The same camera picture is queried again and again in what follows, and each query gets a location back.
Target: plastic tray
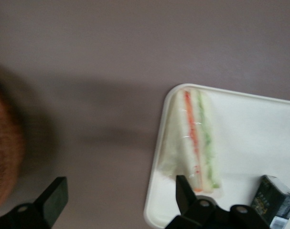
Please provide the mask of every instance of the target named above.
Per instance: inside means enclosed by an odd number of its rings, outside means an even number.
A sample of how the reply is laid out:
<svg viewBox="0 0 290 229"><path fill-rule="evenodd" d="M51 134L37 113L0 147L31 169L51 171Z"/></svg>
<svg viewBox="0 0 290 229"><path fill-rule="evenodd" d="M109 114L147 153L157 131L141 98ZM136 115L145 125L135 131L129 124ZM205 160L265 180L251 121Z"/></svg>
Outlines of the plastic tray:
<svg viewBox="0 0 290 229"><path fill-rule="evenodd" d="M179 209L175 181L157 169L168 106L173 94L194 87L212 101L212 134L222 177L222 196L215 198L225 210L234 204L249 205L260 176L278 177L290 188L290 101L181 84L167 95L152 166L144 217L153 228L164 228ZM290 229L290 219L286 229Z"/></svg>

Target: plastic-wrapped sandwich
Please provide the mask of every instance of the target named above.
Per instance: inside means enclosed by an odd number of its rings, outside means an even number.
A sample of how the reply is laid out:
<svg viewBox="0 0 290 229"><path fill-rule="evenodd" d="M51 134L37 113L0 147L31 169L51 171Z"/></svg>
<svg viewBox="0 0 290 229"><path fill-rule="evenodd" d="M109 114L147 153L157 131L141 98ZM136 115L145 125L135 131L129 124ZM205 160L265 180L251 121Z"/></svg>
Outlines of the plastic-wrapped sandwich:
<svg viewBox="0 0 290 229"><path fill-rule="evenodd" d="M185 175L195 192L220 187L210 126L210 102L194 88L172 97L163 134L160 171L169 177Z"/></svg>

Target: dark juice box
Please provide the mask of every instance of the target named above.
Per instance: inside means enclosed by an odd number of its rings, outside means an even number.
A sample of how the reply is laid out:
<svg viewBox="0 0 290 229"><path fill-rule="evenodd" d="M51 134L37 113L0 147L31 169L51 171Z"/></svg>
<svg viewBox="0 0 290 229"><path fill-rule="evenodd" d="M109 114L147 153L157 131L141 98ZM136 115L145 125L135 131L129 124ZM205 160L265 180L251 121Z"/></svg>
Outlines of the dark juice box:
<svg viewBox="0 0 290 229"><path fill-rule="evenodd" d="M271 229L284 229L290 218L290 189L278 178L264 175L251 206Z"/></svg>

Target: metal rivet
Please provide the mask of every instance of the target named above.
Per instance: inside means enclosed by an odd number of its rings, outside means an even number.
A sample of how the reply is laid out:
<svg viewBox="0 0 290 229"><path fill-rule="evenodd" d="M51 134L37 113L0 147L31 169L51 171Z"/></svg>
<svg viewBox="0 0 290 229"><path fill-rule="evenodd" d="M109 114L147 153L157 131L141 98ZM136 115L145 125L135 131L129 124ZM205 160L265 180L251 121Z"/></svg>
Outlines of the metal rivet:
<svg viewBox="0 0 290 229"><path fill-rule="evenodd" d="M242 214L246 214L248 212L248 210L243 206L238 206L236 210Z"/></svg>
<svg viewBox="0 0 290 229"><path fill-rule="evenodd" d="M201 201L200 201L200 205L201 205L202 207L208 207L208 206L210 206L210 203L207 202L206 200L201 200Z"/></svg>
<svg viewBox="0 0 290 229"><path fill-rule="evenodd" d="M23 212L23 211L27 210L27 208L28 208L27 206L22 206L17 210L17 212Z"/></svg>

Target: gray table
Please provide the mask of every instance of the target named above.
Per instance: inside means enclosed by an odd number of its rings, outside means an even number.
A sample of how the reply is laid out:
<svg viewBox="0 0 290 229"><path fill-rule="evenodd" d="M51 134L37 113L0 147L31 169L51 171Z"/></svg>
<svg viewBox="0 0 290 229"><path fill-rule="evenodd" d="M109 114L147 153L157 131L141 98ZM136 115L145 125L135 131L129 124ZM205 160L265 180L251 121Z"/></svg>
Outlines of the gray table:
<svg viewBox="0 0 290 229"><path fill-rule="evenodd" d="M60 137L0 214L67 176L55 229L145 229L166 93L196 83L290 100L290 1L0 0L0 64L38 91Z"/></svg>

